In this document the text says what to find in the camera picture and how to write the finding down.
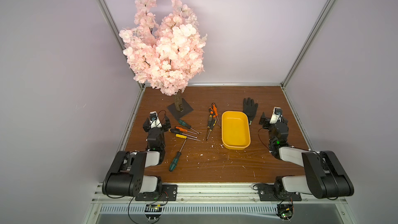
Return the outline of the large green black screwdriver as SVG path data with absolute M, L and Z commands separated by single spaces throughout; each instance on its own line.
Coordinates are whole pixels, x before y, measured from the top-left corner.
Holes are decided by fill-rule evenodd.
M 176 169 L 176 167 L 177 167 L 177 165 L 178 165 L 179 158 L 180 158 L 180 156 L 181 156 L 181 152 L 182 152 L 182 150 L 183 150 L 183 148 L 184 148 L 184 146 L 185 146 L 185 144 L 186 144 L 186 141 L 187 141 L 187 139 L 185 139 L 185 141 L 184 141 L 182 147 L 181 147 L 180 150 L 176 153 L 176 156 L 173 158 L 173 160 L 172 160 L 172 162 L 171 162 L 171 164 L 170 164 L 170 166 L 169 166 L 169 171 L 170 171 L 170 172 L 173 172 L 173 171 Z

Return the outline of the yellow black striped screwdriver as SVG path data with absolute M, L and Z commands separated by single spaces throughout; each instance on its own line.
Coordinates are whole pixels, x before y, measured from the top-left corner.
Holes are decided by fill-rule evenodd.
M 213 119 L 213 115 L 210 114 L 209 117 L 208 117 L 208 121 L 207 121 L 207 134 L 210 131 L 210 126 L 211 126 L 212 119 Z

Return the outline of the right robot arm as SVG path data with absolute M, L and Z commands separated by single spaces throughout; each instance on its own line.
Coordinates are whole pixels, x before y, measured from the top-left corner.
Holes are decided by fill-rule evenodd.
M 299 201 L 301 194 L 329 200 L 354 194 L 354 185 L 334 152 L 305 150 L 288 143 L 288 120 L 280 108 L 275 108 L 270 118 L 262 114 L 259 124 L 268 130 L 269 153 L 305 172 L 303 176 L 278 176 L 273 185 L 264 184 L 260 191 L 281 201 Z

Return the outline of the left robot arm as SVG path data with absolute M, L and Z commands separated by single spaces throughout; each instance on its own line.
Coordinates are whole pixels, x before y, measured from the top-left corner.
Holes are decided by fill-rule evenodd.
M 147 147 L 144 151 L 117 152 L 102 185 L 102 193 L 110 198 L 133 197 L 140 201 L 163 197 L 162 179 L 145 175 L 145 168 L 161 165 L 165 157 L 165 131 L 171 128 L 167 116 L 156 112 L 143 124 Z

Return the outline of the orange black screwdriver left group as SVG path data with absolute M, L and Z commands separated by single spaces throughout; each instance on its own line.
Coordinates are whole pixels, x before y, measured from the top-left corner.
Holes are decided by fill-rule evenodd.
M 183 128 L 183 127 L 176 126 L 175 128 L 176 128 L 177 130 L 181 131 L 181 132 L 184 132 L 184 133 L 197 134 L 196 132 L 189 131 L 189 130 Z

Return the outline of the small green black screwdriver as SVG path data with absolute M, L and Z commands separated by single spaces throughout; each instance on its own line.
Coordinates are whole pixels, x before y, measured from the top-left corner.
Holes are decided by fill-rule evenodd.
M 192 130 L 194 133 L 199 134 L 198 131 L 196 131 L 194 128 L 192 128 L 192 126 L 189 125 L 188 123 L 186 123 L 184 120 L 178 119 L 177 121 L 178 121 L 178 123 L 179 123 L 180 125 L 182 125 L 183 127 L 185 127 L 187 130 Z

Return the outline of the yellow plastic storage box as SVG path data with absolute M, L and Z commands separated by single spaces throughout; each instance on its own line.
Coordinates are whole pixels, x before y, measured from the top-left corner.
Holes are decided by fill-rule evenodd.
M 238 111 L 222 114 L 222 142 L 225 148 L 244 150 L 251 144 L 247 115 Z

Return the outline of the black work glove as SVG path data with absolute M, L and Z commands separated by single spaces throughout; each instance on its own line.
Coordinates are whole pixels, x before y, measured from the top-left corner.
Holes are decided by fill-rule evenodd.
M 258 103 L 255 103 L 254 99 L 248 97 L 243 100 L 243 113 L 248 118 L 248 124 L 251 125 L 254 120 L 258 109 Z

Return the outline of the pink artificial blossom tree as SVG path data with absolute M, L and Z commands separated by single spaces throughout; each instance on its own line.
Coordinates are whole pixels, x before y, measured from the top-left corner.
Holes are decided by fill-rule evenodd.
M 196 74 L 204 70 L 206 36 L 198 30 L 193 9 L 180 0 L 171 0 L 173 12 L 155 20 L 151 9 L 156 0 L 135 0 L 135 28 L 119 32 L 135 81 L 148 82 L 162 94 L 174 97 L 175 109 L 183 111 L 182 93 Z

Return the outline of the left controller board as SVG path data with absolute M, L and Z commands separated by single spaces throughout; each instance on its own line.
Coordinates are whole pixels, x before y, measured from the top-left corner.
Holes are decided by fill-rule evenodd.
M 159 221 L 162 211 L 163 206 L 160 204 L 147 204 L 144 209 L 144 214 L 149 223 L 156 223 Z

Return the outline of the controller board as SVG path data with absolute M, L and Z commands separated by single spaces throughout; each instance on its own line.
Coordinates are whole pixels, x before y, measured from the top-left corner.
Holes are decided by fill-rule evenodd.
M 156 223 L 159 221 L 162 211 L 163 206 L 160 204 L 147 204 L 144 209 L 144 214 L 149 223 Z
M 277 213 L 276 215 L 281 219 L 281 220 L 287 220 L 290 221 L 290 219 L 294 215 L 294 208 L 293 204 L 278 204 L 277 205 Z

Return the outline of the right controller board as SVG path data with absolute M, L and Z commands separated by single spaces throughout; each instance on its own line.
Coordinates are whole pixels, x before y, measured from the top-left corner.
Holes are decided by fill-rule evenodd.
M 281 220 L 287 220 L 290 221 L 290 219 L 294 215 L 294 208 L 293 204 L 278 204 L 277 205 L 277 213 L 276 215 L 281 219 Z

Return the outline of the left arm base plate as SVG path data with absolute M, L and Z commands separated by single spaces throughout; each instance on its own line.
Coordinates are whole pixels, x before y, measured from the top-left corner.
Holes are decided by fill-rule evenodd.
M 176 201 L 178 185 L 163 184 L 155 192 L 139 193 L 135 198 L 136 201 L 156 202 L 156 201 Z

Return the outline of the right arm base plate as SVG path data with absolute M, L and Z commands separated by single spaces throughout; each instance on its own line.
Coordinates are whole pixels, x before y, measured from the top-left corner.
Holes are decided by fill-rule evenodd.
M 271 184 L 255 184 L 254 190 L 257 191 L 260 201 L 284 201 L 284 202 L 299 202 L 302 201 L 302 197 L 300 194 L 287 192 L 282 189 L 279 185 L 271 185 Z

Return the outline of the aluminium front rail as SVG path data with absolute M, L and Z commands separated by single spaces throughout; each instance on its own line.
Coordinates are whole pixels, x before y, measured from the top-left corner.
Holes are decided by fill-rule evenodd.
M 154 200 L 168 203 L 260 203 L 280 202 L 271 200 L 273 196 L 272 186 L 270 190 L 260 189 L 261 186 L 255 183 L 171 183 L 163 186 L 163 193 L 155 195 Z M 133 197 L 108 197 L 102 194 L 102 184 L 99 184 L 91 203 L 129 203 Z M 145 202 L 153 202 L 150 198 L 144 197 Z M 344 197 L 338 200 L 317 199 L 309 194 L 293 193 L 291 197 L 294 203 L 330 203 L 346 204 Z

